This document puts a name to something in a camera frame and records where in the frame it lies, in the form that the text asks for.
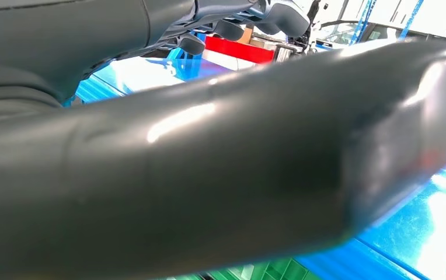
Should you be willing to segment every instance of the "gray rubber cover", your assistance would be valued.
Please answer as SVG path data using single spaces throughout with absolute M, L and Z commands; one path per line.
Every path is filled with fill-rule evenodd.
M 0 279 L 152 279 L 354 236 L 446 163 L 446 44 L 365 46 L 69 110 L 0 88 Z

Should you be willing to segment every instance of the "blue reflective surface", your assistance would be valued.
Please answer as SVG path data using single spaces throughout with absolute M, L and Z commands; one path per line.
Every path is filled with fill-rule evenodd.
M 129 58 L 113 61 L 79 85 L 85 103 L 231 72 L 204 59 Z
M 446 279 L 446 167 L 379 225 L 296 259 L 323 279 Z
M 96 102 L 231 70 L 205 60 L 126 59 L 81 83 Z M 322 279 L 446 279 L 446 167 L 391 217 L 333 250 L 295 258 Z

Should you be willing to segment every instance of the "green surface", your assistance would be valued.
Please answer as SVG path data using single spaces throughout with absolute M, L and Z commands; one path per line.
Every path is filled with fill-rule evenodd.
M 215 280 L 319 280 L 293 258 L 212 271 Z
M 197 275 L 185 275 L 185 276 L 177 276 L 177 277 L 170 277 L 166 279 L 159 279 L 159 280 L 202 280 Z

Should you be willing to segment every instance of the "dark gray robot arm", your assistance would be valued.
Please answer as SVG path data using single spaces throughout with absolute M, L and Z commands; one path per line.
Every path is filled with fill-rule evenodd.
M 0 279 L 156 278 L 356 234 L 446 163 L 446 44 L 359 47 L 67 110 L 0 87 Z
M 264 9 L 251 19 L 276 23 L 287 34 L 309 25 L 283 0 L 0 0 L 0 86 L 27 86 L 64 102 L 105 63 L 173 40 L 187 45 L 198 40 L 186 34 L 198 26 L 240 38 L 240 27 L 217 22 L 251 7 Z M 198 44 L 192 51 L 203 49 Z

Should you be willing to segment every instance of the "red object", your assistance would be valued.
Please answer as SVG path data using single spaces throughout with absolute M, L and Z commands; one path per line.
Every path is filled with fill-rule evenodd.
M 226 54 L 231 57 L 240 58 L 254 63 L 264 64 L 273 61 L 274 51 L 258 48 L 225 39 L 206 37 L 206 50 Z

